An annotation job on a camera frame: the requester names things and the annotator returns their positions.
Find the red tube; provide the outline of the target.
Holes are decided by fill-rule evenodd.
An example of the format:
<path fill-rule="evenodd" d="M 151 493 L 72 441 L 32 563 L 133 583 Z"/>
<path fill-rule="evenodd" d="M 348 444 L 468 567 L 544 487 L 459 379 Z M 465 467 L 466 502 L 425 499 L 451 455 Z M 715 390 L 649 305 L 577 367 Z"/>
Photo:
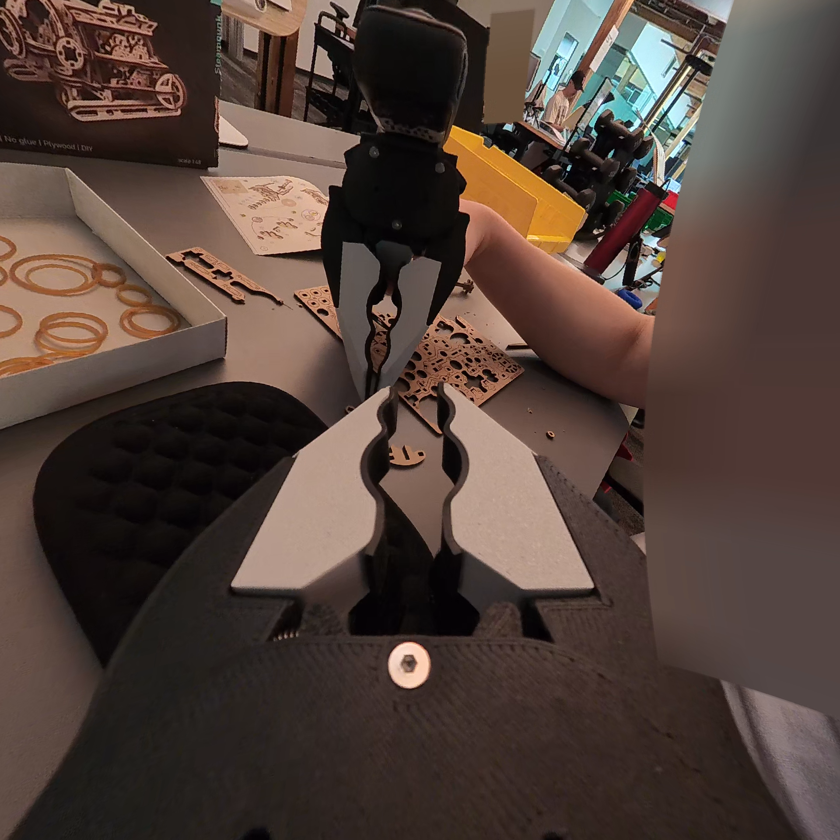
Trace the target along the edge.
<path fill-rule="evenodd" d="M 667 195 L 668 192 L 662 186 L 646 184 L 637 192 L 614 226 L 605 233 L 598 246 L 587 256 L 582 268 L 601 275 L 625 246 L 642 231 Z"/>

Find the black model kit box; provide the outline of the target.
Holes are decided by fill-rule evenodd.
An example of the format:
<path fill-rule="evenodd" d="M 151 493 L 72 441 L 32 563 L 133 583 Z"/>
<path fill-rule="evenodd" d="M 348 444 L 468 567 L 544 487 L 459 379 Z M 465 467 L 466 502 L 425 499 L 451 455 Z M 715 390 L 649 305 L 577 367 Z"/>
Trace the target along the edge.
<path fill-rule="evenodd" d="M 1 3 L 2 148 L 217 165 L 222 5 Z"/>

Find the dumbbell rack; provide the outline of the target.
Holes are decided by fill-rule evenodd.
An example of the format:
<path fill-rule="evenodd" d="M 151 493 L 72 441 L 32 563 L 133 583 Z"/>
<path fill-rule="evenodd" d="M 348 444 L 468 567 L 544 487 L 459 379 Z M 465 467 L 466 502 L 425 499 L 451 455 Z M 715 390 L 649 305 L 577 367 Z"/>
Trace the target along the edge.
<path fill-rule="evenodd" d="M 633 162 L 643 159 L 654 147 L 655 136 L 645 127 L 630 129 L 604 110 L 595 121 L 595 140 L 581 138 L 566 151 L 570 166 L 553 164 L 542 178 L 570 197 L 586 211 L 586 219 L 575 234 L 578 240 L 593 240 L 596 232 L 615 224 L 624 211 L 614 193 L 627 193 L 637 175 Z"/>

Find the printed instruction booklet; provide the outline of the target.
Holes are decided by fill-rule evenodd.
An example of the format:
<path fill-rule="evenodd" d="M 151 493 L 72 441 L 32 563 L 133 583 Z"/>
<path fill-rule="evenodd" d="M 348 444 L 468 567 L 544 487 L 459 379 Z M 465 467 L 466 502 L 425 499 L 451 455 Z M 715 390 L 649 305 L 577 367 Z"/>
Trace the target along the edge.
<path fill-rule="evenodd" d="M 257 256 L 320 249 L 329 198 L 290 175 L 205 176 L 203 183 Z"/>

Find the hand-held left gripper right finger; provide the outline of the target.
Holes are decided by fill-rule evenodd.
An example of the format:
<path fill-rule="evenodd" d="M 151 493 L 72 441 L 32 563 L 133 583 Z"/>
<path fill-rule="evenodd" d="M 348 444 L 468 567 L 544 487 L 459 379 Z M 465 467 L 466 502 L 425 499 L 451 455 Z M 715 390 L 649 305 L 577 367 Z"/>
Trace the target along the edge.
<path fill-rule="evenodd" d="M 436 619 L 477 622 L 517 607 L 595 593 L 547 479 L 547 463 L 452 385 L 437 389 L 443 469 L 453 486 L 436 557 Z"/>

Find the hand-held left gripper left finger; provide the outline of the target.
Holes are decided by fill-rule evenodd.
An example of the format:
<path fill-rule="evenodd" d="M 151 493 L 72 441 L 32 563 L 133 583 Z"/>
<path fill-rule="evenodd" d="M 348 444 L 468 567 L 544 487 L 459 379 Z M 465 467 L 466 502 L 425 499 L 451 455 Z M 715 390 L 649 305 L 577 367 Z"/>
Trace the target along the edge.
<path fill-rule="evenodd" d="M 382 539 L 398 394 L 386 387 L 298 452 L 233 581 L 235 592 L 327 605 L 345 618 L 369 591 Z"/>

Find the small plywood frame offcut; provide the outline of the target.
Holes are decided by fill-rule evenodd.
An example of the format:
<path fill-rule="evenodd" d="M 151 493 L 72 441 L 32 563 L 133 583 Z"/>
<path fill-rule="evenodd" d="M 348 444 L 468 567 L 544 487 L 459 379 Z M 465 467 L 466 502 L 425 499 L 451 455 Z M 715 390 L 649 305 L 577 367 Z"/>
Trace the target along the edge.
<path fill-rule="evenodd" d="M 204 248 L 187 248 L 165 256 L 171 263 L 183 267 L 205 282 L 228 295 L 234 302 L 244 304 L 245 292 L 273 300 L 283 306 L 284 301 L 273 291 L 255 283 L 242 272 L 234 269 Z"/>

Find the wooden display stand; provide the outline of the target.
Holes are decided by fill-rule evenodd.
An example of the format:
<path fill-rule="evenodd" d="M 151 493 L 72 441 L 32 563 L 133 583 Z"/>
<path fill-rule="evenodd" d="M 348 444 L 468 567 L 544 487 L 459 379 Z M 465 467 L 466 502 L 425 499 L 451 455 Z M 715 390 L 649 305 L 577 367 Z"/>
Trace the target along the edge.
<path fill-rule="evenodd" d="M 307 1 L 223 1 L 223 44 L 227 55 L 240 63 L 245 26 L 258 32 L 255 70 L 255 108 L 289 118 L 292 114 L 298 33 Z"/>

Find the wooden rings in tray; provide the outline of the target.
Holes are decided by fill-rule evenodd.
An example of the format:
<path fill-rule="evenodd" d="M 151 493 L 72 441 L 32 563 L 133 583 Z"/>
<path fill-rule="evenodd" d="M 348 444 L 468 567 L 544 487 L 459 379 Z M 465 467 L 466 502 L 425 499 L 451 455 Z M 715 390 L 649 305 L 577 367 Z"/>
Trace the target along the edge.
<path fill-rule="evenodd" d="M 1 242 L 2 379 L 191 325 L 112 248 L 79 228 L 3 224 Z"/>

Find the person's right forearm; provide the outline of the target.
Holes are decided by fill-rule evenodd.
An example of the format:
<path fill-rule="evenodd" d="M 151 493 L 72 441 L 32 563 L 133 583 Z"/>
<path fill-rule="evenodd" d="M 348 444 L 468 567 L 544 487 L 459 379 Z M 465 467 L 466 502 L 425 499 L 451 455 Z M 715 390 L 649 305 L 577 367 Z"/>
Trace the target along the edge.
<path fill-rule="evenodd" d="M 646 407 L 655 317 L 530 244 L 488 206 L 469 216 L 465 269 L 548 366 L 609 400 Z"/>

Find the yellow plastic bin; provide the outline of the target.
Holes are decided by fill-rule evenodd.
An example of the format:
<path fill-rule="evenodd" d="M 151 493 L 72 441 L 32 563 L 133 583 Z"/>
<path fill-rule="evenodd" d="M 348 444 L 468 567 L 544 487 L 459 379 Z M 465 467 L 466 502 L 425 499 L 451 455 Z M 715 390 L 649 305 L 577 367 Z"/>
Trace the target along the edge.
<path fill-rule="evenodd" d="M 457 156 L 463 197 L 484 204 L 547 254 L 563 253 L 585 220 L 585 210 L 484 138 L 453 127 L 444 150 Z"/>

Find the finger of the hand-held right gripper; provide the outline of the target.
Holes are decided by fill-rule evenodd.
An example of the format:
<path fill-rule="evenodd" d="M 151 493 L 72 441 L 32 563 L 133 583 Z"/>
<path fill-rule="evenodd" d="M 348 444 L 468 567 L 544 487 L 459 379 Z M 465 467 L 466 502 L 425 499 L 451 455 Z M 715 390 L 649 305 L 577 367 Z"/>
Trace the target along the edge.
<path fill-rule="evenodd" d="M 416 257 L 401 269 L 392 296 L 397 314 L 387 333 L 387 354 L 377 374 L 376 391 L 396 383 L 424 337 L 439 271 L 440 263 L 427 257 Z"/>
<path fill-rule="evenodd" d="M 384 292 L 380 286 L 380 260 L 364 244 L 343 243 L 340 270 L 340 331 L 344 352 L 359 397 L 376 391 L 371 362 L 375 336 L 372 308 Z"/>

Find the large plywood parts sheet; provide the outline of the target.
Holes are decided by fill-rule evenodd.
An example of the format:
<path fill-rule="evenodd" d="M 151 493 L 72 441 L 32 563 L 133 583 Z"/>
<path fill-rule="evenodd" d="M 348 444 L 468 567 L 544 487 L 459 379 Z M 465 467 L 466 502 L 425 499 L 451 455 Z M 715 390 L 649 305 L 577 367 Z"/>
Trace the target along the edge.
<path fill-rule="evenodd" d="M 438 317 L 396 381 L 404 403 L 436 435 L 436 388 L 451 384 L 480 406 L 515 380 L 523 369 L 461 317 Z"/>

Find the black padded wrist rest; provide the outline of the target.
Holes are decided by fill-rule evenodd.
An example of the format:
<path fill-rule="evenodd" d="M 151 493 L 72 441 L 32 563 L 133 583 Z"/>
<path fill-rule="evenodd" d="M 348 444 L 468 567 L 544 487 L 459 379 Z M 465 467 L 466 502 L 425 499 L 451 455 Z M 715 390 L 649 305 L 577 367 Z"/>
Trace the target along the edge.
<path fill-rule="evenodd" d="M 327 430 L 295 397 L 254 382 L 206 385 L 100 418 L 59 444 L 35 483 L 41 547 L 99 664 L 106 666 L 154 589 L 214 522 L 283 460 Z M 433 556 L 385 502 L 372 594 L 351 605 L 350 634 L 438 636 Z M 294 599 L 211 586 L 207 612 L 255 615 L 259 641 L 294 634 Z"/>

